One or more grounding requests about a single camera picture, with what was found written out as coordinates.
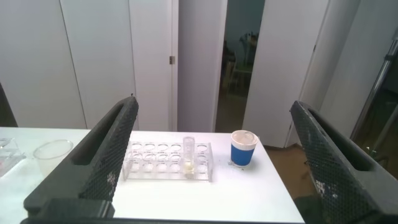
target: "door hinge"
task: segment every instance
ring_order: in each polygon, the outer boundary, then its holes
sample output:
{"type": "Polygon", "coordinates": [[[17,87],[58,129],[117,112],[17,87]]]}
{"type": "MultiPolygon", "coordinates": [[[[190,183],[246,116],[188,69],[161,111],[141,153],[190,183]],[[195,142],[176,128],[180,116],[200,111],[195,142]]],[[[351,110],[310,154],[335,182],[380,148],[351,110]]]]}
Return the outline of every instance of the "door hinge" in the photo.
{"type": "Polygon", "coordinates": [[[174,65],[175,64],[175,56],[170,56],[169,57],[169,62],[170,62],[171,65],[174,65]]]}

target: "white table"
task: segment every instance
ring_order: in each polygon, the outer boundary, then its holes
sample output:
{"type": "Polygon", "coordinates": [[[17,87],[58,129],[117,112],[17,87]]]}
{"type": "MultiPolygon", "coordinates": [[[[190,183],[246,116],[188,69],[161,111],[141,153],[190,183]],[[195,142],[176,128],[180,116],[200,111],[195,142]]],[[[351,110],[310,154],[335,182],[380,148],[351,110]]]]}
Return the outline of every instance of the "white table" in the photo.
{"type": "MultiPolygon", "coordinates": [[[[43,179],[32,159],[33,150],[56,139],[76,146],[89,130],[0,128],[0,138],[16,138],[29,157],[0,178],[0,223],[27,217],[23,200],[43,179]]],[[[304,223],[261,143],[251,165],[229,166],[230,134],[133,131],[132,141],[210,142],[213,182],[119,180],[113,197],[115,218],[304,223]]]]}

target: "clear acrylic rack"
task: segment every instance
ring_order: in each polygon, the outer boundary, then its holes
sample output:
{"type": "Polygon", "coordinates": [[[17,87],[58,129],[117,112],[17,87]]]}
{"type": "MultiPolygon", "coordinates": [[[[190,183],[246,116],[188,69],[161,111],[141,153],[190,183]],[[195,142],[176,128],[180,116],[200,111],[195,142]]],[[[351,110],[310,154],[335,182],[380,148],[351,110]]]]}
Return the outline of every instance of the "clear acrylic rack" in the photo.
{"type": "Polygon", "coordinates": [[[181,142],[131,141],[123,161],[123,180],[207,180],[211,182],[213,154],[210,143],[195,144],[193,172],[185,171],[183,158],[181,142]]]}
{"type": "Polygon", "coordinates": [[[25,158],[14,138],[0,138],[0,177],[25,158]]]}

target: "paper cup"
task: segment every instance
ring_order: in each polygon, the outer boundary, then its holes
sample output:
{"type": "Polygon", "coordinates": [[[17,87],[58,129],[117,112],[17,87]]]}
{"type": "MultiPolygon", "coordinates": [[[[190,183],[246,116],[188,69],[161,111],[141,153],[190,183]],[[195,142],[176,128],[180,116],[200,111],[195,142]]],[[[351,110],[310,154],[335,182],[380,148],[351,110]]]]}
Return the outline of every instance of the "paper cup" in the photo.
{"type": "Polygon", "coordinates": [[[253,156],[258,137],[250,131],[234,131],[231,135],[231,161],[237,166],[247,166],[253,156]]]}

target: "white wardrobe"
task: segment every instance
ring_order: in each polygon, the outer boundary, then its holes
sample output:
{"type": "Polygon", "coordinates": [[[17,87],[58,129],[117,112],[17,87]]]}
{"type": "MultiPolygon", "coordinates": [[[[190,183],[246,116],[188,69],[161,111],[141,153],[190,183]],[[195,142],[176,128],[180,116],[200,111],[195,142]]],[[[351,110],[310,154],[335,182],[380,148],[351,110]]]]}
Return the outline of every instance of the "white wardrobe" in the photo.
{"type": "Polygon", "coordinates": [[[0,30],[19,127],[91,129],[133,94],[134,129],[176,130],[178,0],[5,0],[0,30]]]}

